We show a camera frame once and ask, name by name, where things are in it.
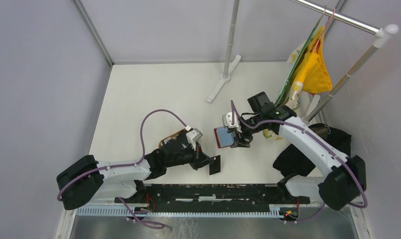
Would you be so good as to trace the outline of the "wooden tray with cards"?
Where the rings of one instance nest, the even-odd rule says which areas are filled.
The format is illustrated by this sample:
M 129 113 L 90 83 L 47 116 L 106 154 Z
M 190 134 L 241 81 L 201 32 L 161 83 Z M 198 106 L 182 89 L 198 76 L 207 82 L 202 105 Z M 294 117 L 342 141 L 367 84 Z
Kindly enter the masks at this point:
M 164 139 L 162 139 L 158 147 L 165 148 L 169 150 L 179 150 L 188 147 L 188 141 L 186 137 L 187 131 L 185 129 L 180 130 Z

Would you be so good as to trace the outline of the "red card holder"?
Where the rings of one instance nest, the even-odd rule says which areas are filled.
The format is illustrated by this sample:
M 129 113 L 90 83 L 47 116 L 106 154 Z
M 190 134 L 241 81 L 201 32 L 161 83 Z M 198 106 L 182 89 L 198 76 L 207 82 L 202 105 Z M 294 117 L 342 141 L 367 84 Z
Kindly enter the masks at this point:
M 228 131 L 227 127 L 215 128 L 214 135 L 218 148 L 231 147 L 234 143 L 233 135 Z

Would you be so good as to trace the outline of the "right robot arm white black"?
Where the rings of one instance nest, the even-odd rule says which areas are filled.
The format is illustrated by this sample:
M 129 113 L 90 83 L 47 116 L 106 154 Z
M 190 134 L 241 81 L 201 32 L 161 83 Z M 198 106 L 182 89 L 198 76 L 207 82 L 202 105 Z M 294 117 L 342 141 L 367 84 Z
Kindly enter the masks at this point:
M 366 166 L 359 156 L 349 157 L 331 146 L 303 123 L 291 108 L 276 106 L 265 92 L 248 99 L 252 117 L 244 119 L 231 102 L 231 110 L 222 116 L 224 127 L 233 137 L 232 148 L 250 147 L 253 134 L 269 129 L 286 139 L 309 159 L 321 173 L 320 177 L 291 174 L 277 189 L 277 197 L 290 203 L 298 196 L 322 201 L 339 211 L 346 205 L 366 208 Z

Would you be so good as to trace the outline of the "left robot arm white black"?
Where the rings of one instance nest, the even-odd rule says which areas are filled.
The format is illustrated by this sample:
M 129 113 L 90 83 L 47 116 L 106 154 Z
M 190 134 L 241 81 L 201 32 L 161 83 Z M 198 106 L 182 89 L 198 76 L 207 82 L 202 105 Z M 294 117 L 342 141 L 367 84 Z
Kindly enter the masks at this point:
M 146 154 L 140 163 L 97 161 L 93 155 L 82 157 L 56 177 L 59 201 L 65 210 L 119 197 L 140 203 L 146 196 L 143 181 L 165 175 L 170 167 L 188 164 L 194 170 L 208 166 L 211 175 L 220 172 L 220 156 L 208 156 L 199 142 L 186 134 L 181 131 L 160 141 L 158 148 Z

